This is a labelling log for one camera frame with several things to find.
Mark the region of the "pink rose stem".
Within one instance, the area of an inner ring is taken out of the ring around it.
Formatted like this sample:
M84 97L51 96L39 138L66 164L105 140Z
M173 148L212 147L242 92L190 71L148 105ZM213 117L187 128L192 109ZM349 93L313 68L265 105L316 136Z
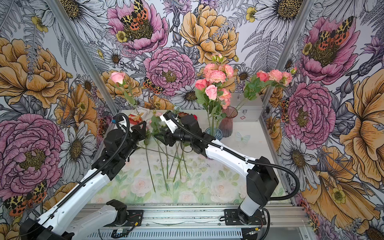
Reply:
M211 117L211 133L213 133L215 127L215 118L218 109L218 88L215 85L210 85L205 89L205 93L208 97L208 113Z
M246 102L253 101L259 96L259 92L264 89L268 84L269 74L264 71L259 71L254 75L244 87L244 99L236 106L239 110Z
M133 92L130 86L128 86L128 91L125 89L124 85L127 84L125 80L125 73L122 72L114 72L111 74L110 79L116 84L116 88L120 90L125 99L136 109L137 108L137 102L135 98L133 97ZM120 126L119 124L119 117L122 116L123 119L126 120L127 126L124 127L123 125ZM139 123L136 126L133 126L130 128L130 122L129 117L127 117L125 114L118 114L116 124L118 129L125 129L125 141L127 142L127 149L129 150L129 156L131 156L134 151L138 148L138 142L143 141L147 134L146 134L146 122L143 121Z

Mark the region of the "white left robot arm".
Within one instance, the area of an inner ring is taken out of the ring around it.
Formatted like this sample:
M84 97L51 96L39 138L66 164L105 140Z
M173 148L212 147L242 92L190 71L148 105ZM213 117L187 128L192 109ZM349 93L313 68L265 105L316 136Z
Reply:
M27 219L20 227L21 240L82 240L104 226L123 226L129 222L126 204L111 200L88 217L73 219L93 196L121 171L146 138L145 121L130 126L126 114L115 116L116 129L104 139L102 155L92 164L83 179L58 203L38 219Z

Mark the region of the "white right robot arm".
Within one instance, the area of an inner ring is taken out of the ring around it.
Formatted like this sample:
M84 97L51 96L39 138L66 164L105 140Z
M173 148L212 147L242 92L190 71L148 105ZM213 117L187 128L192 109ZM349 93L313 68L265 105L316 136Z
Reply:
M237 209L235 220L249 225L256 211L271 200L279 184L274 165L265 157L255 159L228 148L214 136L203 132L193 115L180 118L167 111L160 115L160 120L165 126L154 137L164 145L171 147L176 142L187 143L195 153L218 161L245 178L247 194Z

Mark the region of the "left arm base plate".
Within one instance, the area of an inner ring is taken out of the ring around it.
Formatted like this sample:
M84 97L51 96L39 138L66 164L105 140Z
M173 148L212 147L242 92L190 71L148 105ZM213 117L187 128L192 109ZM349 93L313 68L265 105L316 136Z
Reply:
M117 211L115 220L105 227L139 227L142 224L144 211L128 209L127 205L118 201L111 200L106 203L107 206L113 207Z

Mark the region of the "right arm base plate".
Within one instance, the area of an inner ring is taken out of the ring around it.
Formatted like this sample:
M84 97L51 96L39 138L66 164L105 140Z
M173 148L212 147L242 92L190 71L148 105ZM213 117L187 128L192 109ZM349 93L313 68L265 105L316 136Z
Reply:
M264 226L267 219L261 210L256 210L252 216L248 216L240 208L224 209L224 215L220 218L226 226Z

